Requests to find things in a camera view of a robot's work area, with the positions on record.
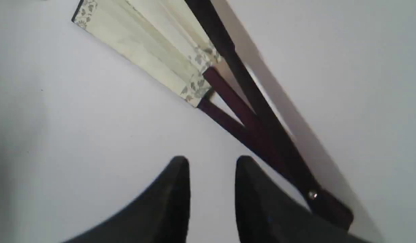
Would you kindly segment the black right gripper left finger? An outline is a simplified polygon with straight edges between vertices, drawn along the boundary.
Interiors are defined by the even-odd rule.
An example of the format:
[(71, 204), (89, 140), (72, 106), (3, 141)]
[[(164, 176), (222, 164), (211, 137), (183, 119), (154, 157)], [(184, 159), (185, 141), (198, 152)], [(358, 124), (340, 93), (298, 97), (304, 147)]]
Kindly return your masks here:
[(129, 205), (68, 243), (185, 243), (190, 220), (190, 171), (175, 156)]

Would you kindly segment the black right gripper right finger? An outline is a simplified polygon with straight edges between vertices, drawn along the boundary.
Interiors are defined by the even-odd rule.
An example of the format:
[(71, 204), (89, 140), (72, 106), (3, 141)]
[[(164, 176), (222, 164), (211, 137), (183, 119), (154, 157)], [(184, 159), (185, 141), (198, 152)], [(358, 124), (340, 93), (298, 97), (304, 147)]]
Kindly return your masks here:
[(235, 170), (235, 215), (242, 243), (364, 243), (287, 195), (250, 156)]

